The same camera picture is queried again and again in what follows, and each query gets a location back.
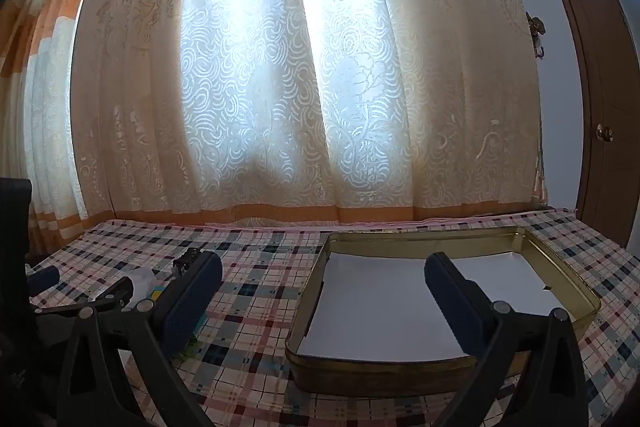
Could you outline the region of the translucent plastic box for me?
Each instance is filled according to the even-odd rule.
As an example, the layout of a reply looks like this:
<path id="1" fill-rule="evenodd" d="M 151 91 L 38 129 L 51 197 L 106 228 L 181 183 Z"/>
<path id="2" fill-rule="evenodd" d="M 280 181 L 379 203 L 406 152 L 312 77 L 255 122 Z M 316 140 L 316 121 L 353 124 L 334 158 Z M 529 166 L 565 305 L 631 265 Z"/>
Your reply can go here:
<path id="1" fill-rule="evenodd" d="M 167 288 L 171 280 L 174 278 L 170 272 L 155 273 L 150 268 L 137 268 L 125 272 L 126 277 L 130 277 L 134 283 L 134 295 L 128 305 L 124 306 L 125 311 L 137 310 L 148 312 L 157 307 L 157 299 L 153 301 L 150 295 L 155 288 Z"/>

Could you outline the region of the black hair clip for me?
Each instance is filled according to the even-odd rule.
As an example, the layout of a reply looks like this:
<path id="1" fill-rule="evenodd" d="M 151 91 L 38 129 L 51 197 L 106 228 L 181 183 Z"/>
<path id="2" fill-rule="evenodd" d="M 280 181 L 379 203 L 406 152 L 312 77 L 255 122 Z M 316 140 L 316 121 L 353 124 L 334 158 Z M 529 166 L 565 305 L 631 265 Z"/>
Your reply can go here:
<path id="1" fill-rule="evenodd" d="M 180 257 L 172 260 L 171 273 L 174 277 L 182 277 L 189 271 L 191 265 L 198 260 L 201 251 L 196 247 L 189 247 Z"/>

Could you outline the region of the teal plastic block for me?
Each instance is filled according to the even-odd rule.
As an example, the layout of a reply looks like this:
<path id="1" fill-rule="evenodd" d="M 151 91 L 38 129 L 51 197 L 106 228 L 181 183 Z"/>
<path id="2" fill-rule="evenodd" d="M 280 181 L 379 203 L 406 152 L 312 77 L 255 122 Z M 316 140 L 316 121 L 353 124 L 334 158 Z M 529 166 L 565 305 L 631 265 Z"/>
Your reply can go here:
<path id="1" fill-rule="evenodd" d="M 150 299 L 153 301 L 156 301 L 158 298 L 160 298 L 160 294 L 163 292 L 162 288 L 155 288 L 154 291 L 152 291 L 151 295 L 150 295 Z"/>

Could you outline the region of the plaid tablecloth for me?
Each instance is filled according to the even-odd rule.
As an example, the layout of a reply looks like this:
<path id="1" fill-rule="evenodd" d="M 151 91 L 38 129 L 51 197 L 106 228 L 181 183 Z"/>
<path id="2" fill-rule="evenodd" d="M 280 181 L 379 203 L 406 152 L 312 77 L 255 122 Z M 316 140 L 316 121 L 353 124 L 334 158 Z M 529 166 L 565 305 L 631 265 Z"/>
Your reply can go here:
<path id="1" fill-rule="evenodd" d="M 601 308 L 580 340 L 589 421 L 603 426 L 639 377 L 639 258 L 567 210 L 498 217 L 427 220 L 424 228 L 529 229 L 598 295 Z M 224 281 L 209 303 L 193 351 L 178 373 L 219 426 L 427 426 L 449 395 L 397 399 L 308 395 L 292 381 L 284 342 L 319 251 L 322 229 L 183 228 L 111 220 L 49 258 L 60 283 L 40 307 L 81 303 L 128 269 L 150 268 L 167 280 L 171 261 L 190 246 L 215 251 Z"/>

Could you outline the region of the gold metal tray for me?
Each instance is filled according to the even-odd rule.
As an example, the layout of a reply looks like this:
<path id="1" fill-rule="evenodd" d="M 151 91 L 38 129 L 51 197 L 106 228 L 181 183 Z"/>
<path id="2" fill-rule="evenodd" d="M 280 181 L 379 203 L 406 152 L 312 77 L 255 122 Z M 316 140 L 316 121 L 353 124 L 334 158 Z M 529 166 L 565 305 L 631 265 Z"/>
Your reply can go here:
<path id="1" fill-rule="evenodd" d="M 425 260 L 437 251 L 515 311 L 566 310 L 577 337 L 601 308 L 559 251 L 523 227 L 334 232 L 314 262 L 285 340 L 295 384 L 348 397 L 457 390 L 475 361 L 427 288 Z"/>

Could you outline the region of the white paper tray liner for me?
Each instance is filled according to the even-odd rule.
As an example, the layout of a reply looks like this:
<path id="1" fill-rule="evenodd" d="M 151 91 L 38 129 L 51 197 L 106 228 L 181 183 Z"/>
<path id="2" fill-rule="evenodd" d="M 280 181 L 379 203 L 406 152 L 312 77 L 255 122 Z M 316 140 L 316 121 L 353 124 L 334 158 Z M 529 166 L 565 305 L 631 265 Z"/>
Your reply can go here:
<path id="1" fill-rule="evenodd" d="M 490 300 L 548 314 L 561 303 L 520 254 L 454 260 Z M 298 352 L 369 362 L 426 362 L 463 351 L 424 281 L 422 259 L 330 256 L 309 331 Z"/>

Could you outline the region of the brown wooden door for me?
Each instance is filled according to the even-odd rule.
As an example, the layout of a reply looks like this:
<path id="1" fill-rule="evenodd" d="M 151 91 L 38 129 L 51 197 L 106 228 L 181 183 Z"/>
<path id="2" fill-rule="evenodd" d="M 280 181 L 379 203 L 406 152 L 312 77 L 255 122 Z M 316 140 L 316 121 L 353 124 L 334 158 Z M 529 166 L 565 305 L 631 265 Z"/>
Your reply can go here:
<path id="1" fill-rule="evenodd" d="M 625 247 L 639 202 L 639 64 L 618 0 L 562 0 L 582 84 L 577 217 Z M 614 141 L 596 137 L 597 124 Z"/>

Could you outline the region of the cream orange patterned curtain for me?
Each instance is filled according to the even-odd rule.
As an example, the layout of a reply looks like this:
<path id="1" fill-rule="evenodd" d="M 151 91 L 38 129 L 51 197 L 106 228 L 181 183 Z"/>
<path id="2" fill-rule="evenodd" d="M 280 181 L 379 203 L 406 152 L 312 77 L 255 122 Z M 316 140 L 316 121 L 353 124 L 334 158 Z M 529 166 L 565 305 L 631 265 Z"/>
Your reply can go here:
<path id="1" fill-rule="evenodd" d="M 544 205 L 522 0 L 1 0 L 27 248 L 110 219 L 420 221 Z"/>

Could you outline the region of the brass door knob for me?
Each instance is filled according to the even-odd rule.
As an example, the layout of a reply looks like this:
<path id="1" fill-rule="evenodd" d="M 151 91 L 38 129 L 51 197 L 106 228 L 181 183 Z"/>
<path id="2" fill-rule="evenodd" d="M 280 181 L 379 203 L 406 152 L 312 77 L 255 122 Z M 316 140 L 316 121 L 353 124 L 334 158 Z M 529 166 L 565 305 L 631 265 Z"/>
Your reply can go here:
<path id="1" fill-rule="evenodd" d="M 612 143 L 614 141 L 613 130 L 604 124 L 597 124 L 596 137 L 603 143 Z"/>

